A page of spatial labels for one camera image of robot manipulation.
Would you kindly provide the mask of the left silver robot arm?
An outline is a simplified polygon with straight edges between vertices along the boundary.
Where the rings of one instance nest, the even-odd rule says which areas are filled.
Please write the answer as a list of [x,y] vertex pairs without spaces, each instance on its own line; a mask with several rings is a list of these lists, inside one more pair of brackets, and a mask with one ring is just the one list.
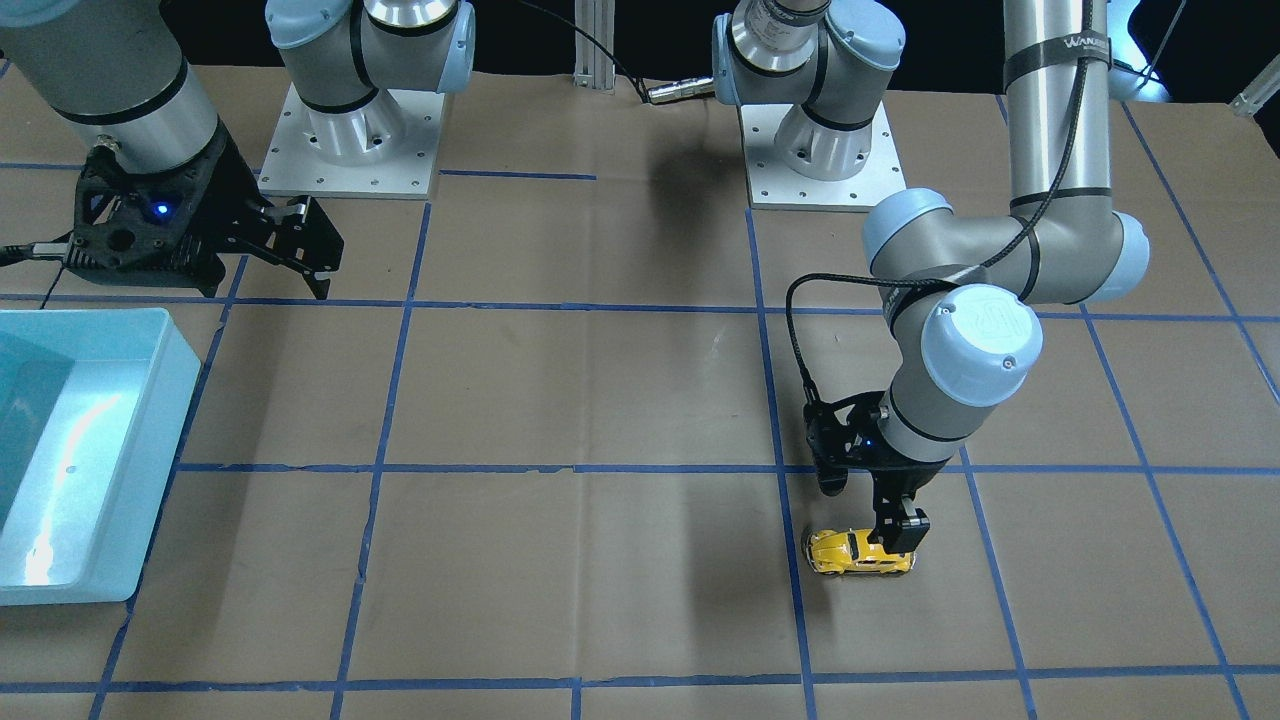
[[[841,181],[861,165],[905,45],[877,1],[740,1],[713,24],[717,99],[788,106],[786,165]],[[1037,304],[1088,304],[1134,290],[1149,263],[1140,223],[1114,206],[1102,1],[1006,1],[1004,74],[1011,199],[960,217],[908,188],[868,214],[863,284],[882,299],[901,363],[887,389],[826,401],[803,357],[803,418],[820,491],[872,478],[869,539],[910,553],[929,519],[916,493],[1024,384],[1043,348]]]

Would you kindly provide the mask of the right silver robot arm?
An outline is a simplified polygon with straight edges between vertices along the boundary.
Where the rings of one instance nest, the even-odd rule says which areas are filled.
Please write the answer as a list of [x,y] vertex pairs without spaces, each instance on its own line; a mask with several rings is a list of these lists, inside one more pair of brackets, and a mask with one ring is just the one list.
[[320,197],[426,192],[428,117],[410,99],[467,87],[477,22],[467,1],[269,1],[265,20],[296,105],[255,173],[159,3],[5,1],[3,53],[87,154],[70,229],[5,246],[3,264],[210,297],[241,254],[326,299],[344,241]]

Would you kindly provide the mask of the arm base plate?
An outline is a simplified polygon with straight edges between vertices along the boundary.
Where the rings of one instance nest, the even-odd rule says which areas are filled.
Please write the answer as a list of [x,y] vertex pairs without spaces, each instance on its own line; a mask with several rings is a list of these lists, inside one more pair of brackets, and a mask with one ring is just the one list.
[[883,104],[855,131],[817,126],[799,105],[746,105],[739,117],[754,209],[865,213],[905,190]]
[[433,192],[447,94],[380,91],[342,114],[288,90],[259,176],[269,196],[426,201]]

